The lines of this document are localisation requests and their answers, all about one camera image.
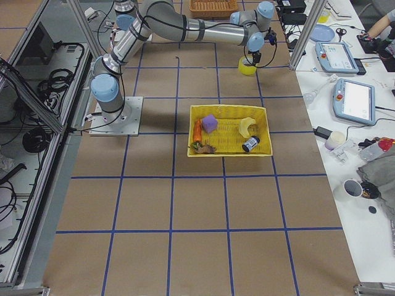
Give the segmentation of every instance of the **toy banana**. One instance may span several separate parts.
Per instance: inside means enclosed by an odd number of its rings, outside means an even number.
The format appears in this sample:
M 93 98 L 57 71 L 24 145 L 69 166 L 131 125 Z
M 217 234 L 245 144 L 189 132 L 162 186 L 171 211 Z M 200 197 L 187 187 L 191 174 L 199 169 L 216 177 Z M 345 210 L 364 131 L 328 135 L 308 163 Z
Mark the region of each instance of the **toy banana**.
M 248 132 L 248 127 L 250 125 L 255 125 L 256 121 L 255 119 L 251 118 L 251 117 L 247 117 L 247 118 L 243 118 L 242 120 L 240 120 L 240 124 L 239 124 L 239 133 L 245 138 L 245 139 L 249 139 L 251 136 Z

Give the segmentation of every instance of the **tablet screen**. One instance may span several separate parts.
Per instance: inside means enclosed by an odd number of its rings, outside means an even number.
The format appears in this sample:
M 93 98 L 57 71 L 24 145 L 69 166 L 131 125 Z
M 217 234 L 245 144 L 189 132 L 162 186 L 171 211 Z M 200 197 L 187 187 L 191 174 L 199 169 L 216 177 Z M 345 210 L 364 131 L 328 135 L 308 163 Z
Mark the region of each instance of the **tablet screen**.
M 342 44 L 322 44 L 330 67 L 333 69 L 353 69 L 350 58 Z
M 368 86 L 345 82 L 343 114 L 371 120 L 370 88 Z

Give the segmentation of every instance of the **white table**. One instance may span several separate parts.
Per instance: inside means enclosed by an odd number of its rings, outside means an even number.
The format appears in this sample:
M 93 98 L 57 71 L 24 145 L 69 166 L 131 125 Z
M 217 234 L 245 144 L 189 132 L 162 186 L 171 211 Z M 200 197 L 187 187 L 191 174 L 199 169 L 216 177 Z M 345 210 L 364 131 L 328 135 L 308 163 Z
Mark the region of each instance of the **white table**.
M 345 0 L 337 1 L 341 1 L 343 5 L 347 5 L 350 11 L 353 11 L 354 17 L 352 20 L 347 21 L 336 21 L 330 17 L 326 25 L 340 23 L 363 28 L 351 3 Z M 308 11 L 312 1 L 306 2 Z M 344 28 L 347 30 L 347 34 L 343 36 L 343 41 L 350 45 L 350 50 L 354 57 L 375 56 L 371 54 L 366 55 L 362 50 L 356 38 L 356 35 L 360 32 L 359 30 L 349 27 Z M 336 42 L 337 40 L 338 35 L 335 36 L 333 41 Z M 302 57 L 297 66 L 296 74 L 302 93 L 312 91 L 318 85 L 325 82 L 331 75 L 331 73 L 325 73 L 319 65 L 314 51 L 314 45 L 315 43 L 309 40 L 306 46 L 307 54 Z M 365 60 L 363 62 L 367 70 L 366 75 L 338 76 L 374 85 L 376 89 L 376 105 L 395 109 L 395 97 L 391 92 L 395 88 L 395 73 L 388 73 L 380 60 Z M 332 83 L 325 86 L 314 102 L 307 106 L 307 111 L 313 127 L 322 126 L 329 130 L 341 131 L 346 134 L 348 126 L 359 124 L 335 117 L 331 101 L 334 85 Z M 377 118 L 395 119 L 395 113 L 378 110 L 376 111 Z M 373 127 L 349 129 L 349 138 L 354 139 L 356 143 L 362 142 L 365 138 L 372 139 L 375 136 L 395 138 L 395 122 L 379 121 Z M 325 148 L 324 142 L 324 139 L 317 137 L 318 148 L 320 149 L 331 188 L 334 189 L 339 186 L 345 179 L 354 178 L 360 180 L 356 170 L 365 162 L 357 155 L 357 151 L 346 152 L 348 160 L 342 164 Z M 395 255 L 392 248 L 390 222 L 378 202 L 375 200 L 360 200 L 359 203 L 345 203 L 337 201 L 336 196 L 335 201 L 360 281 L 395 282 Z M 377 209 L 376 214 L 368 211 L 369 205 L 373 205 Z

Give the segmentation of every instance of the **black puck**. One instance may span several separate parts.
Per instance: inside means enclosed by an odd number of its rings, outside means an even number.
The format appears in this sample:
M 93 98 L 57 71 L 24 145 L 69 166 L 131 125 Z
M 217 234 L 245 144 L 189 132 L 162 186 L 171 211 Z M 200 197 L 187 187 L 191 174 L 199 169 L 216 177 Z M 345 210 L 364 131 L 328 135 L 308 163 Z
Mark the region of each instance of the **black puck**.
M 376 210 L 375 207 L 370 206 L 370 207 L 369 207 L 369 212 L 372 213 L 372 214 L 375 214 L 375 213 L 377 213 L 377 210 Z

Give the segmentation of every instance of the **yellow cup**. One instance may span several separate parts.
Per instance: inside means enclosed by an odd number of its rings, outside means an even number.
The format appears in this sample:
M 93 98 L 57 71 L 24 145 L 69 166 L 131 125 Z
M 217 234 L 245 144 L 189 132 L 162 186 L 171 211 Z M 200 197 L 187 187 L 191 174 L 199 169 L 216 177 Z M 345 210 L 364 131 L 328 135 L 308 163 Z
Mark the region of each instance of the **yellow cup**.
M 324 8 L 321 15 L 320 15 L 320 18 L 318 19 L 318 22 L 319 23 L 326 23 L 329 19 L 330 14 L 331 14 L 330 10 Z
M 255 74 L 257 68 L 252 65 L 252 57 L 247 56 L 247 59 L 244 56 L 239 59 L 239 67 L 238 67 L 239 71 L 244 75 Z

